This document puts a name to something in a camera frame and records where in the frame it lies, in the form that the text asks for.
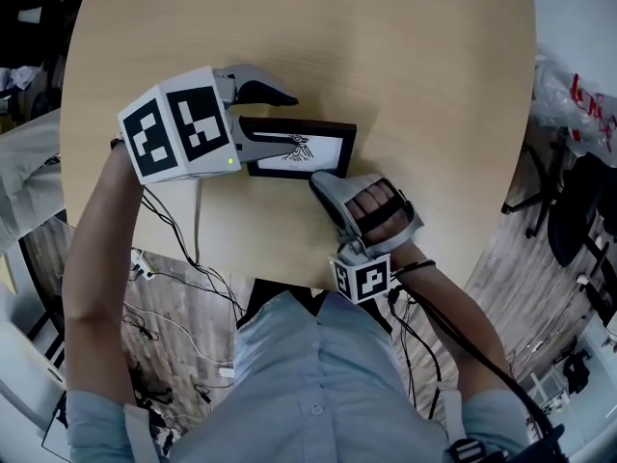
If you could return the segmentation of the black mesh office chair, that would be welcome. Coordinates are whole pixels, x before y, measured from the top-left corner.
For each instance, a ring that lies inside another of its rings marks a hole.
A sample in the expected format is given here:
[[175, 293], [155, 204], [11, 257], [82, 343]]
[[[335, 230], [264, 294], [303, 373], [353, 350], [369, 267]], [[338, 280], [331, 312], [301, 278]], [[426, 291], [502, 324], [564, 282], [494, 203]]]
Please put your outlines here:
[[526, 200], [515, 204], [504, 204], [501, 212], [505, 215], [520, 212], [533, 205], [540, 206], [536, 225], [525, 231], [525, 237], [535, 237], [543, 223], [548, 224], [548, 240], [557, 262], [569, 266], [578, 252], [585, 248], [595, 258], [594, 271], [606, 262], [609, 245], [599, 246], [590, 236], [595, 218], [601, 213], [603, 197], [613, 182], [617, 182], [617, 168], [607, 166], [591, 152], [565, 169], [565, 138], [550, 144], [553, 156], [550, 166], [545, 168], [538, 152], [528, 143], [523, 143], [522, 152], [530, 155], [540, 180], [540, 190]]

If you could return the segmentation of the person's right hand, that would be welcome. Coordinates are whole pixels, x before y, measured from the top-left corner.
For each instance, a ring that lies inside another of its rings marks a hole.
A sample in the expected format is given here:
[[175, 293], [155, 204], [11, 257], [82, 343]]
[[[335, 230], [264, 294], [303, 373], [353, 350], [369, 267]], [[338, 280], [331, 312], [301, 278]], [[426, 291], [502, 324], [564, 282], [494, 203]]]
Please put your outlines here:
[[384, 178], [361, 190], [346, 203], [366, 244], [384, 242], [405, 229], [415, 219], [411, 204]]

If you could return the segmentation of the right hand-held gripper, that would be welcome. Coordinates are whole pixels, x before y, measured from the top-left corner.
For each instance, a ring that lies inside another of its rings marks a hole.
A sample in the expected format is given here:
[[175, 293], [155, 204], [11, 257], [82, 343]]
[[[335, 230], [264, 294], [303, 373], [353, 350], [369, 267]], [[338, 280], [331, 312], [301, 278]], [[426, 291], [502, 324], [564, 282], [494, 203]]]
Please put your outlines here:
[[416, 231], [423, 226], [412, 203], [391, 184], [411, 204], [415, 219], [407, 229], [384, 242], [373, 245], [364, 242], [347, 203], [382, 178], [391, 184], [380, 174], [343, 178], [326, 171], [315, 172], [308, 181], [309, 188], [338, 233], [339, 248], [332, 259], [337, 291], [355, 304], [389, 291], [391, 252], [412, 240]]

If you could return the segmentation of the black picture frame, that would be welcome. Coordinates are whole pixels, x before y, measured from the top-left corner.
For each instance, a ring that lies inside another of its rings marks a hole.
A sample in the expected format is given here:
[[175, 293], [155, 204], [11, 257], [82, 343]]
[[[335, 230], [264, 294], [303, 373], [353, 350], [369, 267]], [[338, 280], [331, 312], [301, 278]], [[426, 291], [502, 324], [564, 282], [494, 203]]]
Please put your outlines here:
[[313, 120], [242, 117], [239, 125], [265, 144], [295, 145], [291, 153], [249, 162], [252, 177], [308, 179], [317, 171], [344, 177], [357, 134], [352, 123]]

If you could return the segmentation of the white power strip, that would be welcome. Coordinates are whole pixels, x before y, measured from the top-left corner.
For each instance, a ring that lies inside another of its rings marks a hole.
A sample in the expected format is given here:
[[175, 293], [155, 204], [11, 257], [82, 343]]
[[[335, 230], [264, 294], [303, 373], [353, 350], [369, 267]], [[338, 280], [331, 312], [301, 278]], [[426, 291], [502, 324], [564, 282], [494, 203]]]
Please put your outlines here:
[[139, 278], [143, 278], [146, 281], [149, 281], [154, 278], [155, 270], [145, 259], [143, 251], [139, 251], [138, 249], [132, 249], [130, 256], [131, 256], [130, 278], [133, 281], [136, 281]]

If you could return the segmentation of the person's left forearm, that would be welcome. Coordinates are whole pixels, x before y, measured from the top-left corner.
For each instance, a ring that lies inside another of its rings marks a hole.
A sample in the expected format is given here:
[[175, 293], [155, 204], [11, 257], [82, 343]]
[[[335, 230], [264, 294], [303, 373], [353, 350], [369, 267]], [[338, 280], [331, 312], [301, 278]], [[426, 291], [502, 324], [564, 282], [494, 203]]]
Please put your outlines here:
[[118, 142], [71, 239], [63, 278], [67, 387], [120, 405], [135, 402], [121, 323], [143, 190]]

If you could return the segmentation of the round light wooden table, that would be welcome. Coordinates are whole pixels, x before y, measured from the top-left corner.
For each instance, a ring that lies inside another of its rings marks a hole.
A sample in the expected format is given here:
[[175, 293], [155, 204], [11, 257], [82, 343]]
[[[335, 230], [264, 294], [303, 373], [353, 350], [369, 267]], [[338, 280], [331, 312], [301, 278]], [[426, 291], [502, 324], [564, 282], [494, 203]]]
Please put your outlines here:
[[249, 63], [298, 104], [353, 123], [350, 173], [380, 173], [424, 221], [416, 243], [464, 286], [490, 239], [527, 122], [533, 0], [83, 0], [61, 108], [76, 225], [120, 110], [186, 71]]

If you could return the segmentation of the person's light blue shirt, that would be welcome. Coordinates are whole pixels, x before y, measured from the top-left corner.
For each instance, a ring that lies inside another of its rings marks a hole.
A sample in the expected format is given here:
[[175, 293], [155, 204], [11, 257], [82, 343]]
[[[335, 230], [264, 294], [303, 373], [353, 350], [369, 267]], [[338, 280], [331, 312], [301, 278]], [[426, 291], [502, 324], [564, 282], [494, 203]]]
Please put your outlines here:
[[236, 334], [231, 392], [174, 443], [170, 463], [453, 463], [441, 425], [407, 397], [389, 334], [329, 294], [291, 294]]

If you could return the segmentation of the person's right forearm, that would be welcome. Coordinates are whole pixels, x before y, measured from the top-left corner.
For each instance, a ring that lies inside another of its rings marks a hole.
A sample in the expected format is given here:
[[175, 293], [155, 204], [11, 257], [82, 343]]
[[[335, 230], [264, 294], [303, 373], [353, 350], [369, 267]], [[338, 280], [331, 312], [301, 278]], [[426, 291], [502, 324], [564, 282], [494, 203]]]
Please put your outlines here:
[[[439, 268], [434, 265], [424, 266], [402, 274], [399, 281], [443, 313], [494, 365], [504, 372], [508, 370], [503, 345], [493, 324], [476, 302]], [[457, 344], [434, 319], [429, 322], [454, 360], [458, 369], [458, 389], [464, 400], [507, 388], [498, 376]]]

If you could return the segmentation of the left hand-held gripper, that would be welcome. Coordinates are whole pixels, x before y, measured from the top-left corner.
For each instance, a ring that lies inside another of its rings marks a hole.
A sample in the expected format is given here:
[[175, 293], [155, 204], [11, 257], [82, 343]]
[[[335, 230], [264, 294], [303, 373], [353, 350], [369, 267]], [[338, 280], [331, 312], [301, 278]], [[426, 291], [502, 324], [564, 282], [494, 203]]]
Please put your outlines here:
[[237, 172], [241, 164], [293, 153], [283, 137], [257, 135], [232, 105], [295, 106], [298, 98], [251, 64], [191, 70], [154, 86], [118, 113], [121, 137], [143, 185]]

